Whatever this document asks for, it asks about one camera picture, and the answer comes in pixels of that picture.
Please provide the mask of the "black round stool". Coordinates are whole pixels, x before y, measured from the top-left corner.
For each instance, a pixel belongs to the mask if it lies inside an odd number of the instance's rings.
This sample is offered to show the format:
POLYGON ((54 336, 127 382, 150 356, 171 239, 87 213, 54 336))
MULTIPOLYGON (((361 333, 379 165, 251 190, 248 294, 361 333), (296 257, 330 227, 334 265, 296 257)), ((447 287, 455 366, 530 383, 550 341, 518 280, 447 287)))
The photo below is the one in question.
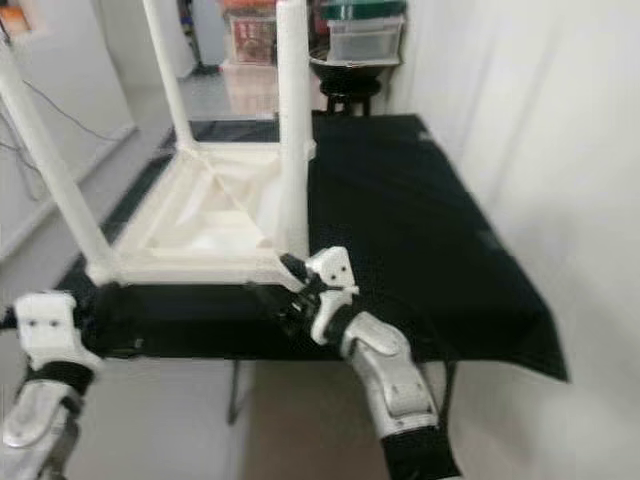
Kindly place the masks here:
POLYGON ((353 116, 358 108, 364 116, 372 115, 372 99, 381 92, 379 79, 325 79, 320 91, 326 97, 325 114, 353 116))

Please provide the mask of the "black tablecloth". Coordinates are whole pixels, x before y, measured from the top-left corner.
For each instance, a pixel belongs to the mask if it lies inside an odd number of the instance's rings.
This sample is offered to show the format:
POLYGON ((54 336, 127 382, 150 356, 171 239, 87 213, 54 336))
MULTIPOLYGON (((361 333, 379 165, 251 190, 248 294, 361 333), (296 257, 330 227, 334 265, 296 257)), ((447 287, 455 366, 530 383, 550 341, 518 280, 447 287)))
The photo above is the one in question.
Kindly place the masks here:
MULTIPOLYGON (((370 308, 411 339, 417 361, 490 361, 567 383, 547 302, 516 257, 477 238, 493 230, 416 115, 315 116, 308 224, 315 250, 346 247, 370 308)), ((95 287, 82 260, 59 288, 95 287)), ((333 361, 285 333, 242 285, 125 285, 136 357, 333 361)))

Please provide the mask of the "beige cloth covered stand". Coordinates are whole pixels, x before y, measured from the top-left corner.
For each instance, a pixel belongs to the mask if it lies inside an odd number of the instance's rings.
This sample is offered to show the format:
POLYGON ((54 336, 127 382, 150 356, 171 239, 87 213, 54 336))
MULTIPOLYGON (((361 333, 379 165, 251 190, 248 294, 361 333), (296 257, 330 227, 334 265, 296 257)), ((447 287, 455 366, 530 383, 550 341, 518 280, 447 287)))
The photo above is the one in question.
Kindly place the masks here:
POLYGON ((273 114, 279 108, 278 69, 224 63, 220 67, 234 114, 273 114))

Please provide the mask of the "orange container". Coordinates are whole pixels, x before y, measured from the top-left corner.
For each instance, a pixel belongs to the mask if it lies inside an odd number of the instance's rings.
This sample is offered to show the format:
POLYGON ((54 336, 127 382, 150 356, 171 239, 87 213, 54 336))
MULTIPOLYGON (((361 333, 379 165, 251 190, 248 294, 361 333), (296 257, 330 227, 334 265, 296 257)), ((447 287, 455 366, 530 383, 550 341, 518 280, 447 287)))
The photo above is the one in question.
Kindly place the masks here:
POLYGON ((31 31, 26 13, 24 13, 24 9, 20 5, 1 5, 0 22, 6 35, 27 35, 31 31))

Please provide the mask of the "white plastic table leg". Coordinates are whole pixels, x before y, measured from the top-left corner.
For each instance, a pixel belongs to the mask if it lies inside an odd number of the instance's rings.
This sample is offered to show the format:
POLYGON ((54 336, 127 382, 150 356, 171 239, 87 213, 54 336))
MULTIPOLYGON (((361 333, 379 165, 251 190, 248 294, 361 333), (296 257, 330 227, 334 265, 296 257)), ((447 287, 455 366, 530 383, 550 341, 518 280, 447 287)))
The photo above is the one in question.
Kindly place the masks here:
POLYGON ((276 0, 276 67, 282 160, 283 248, 310 256, 307 224, 307 174, 311 159, 310 73, 305 0, 276 0))
POLYGON ((155 0, 141 0, 143 12, 145 12, 148 35, 150 35, 156 56, 157 70, 159 70, 160 81, 166 100, 166 108, 169 110, 172 119, 175 136, 175 150, 180 152, 192 152, 195 150, 195 137, 189 128, 186 115, 186 106, 183 105, 180 88, 172 68, 172 61, 166 54, 166 41, 161 32, 161 22, 159 10, 156 8, 155 0))
POLYGON ((101 232, 76 178, 61 160, 44 120, 29 99, 12 50, 4 42, 0 42, 0 99, 86 260, 87 275, 97 284, 120 282, 123 276, 119 257, 101 232))

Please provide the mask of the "white plastic children table top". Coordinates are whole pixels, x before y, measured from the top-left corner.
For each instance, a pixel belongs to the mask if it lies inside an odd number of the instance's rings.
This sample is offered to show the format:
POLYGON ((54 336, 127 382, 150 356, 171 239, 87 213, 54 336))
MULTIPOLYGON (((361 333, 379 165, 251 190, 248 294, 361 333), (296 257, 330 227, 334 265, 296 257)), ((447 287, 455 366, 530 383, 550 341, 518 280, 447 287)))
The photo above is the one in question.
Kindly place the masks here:
POLYGON ((302 282, 282 256, 307 256, 307 170, 314 143, 182 142, 108 244, 95 285, 302 282))

